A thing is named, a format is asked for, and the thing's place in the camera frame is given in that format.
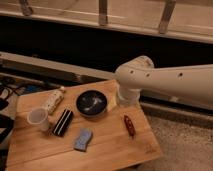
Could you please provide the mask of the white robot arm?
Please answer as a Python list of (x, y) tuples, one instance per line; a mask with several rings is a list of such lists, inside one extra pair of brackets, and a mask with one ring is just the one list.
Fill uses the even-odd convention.
[(213, 64), (155, 68), (147, 56), (139, 56), (115, 71), (117, 97), (123, 104), (139, 101), (148, 90), (213, 108)]

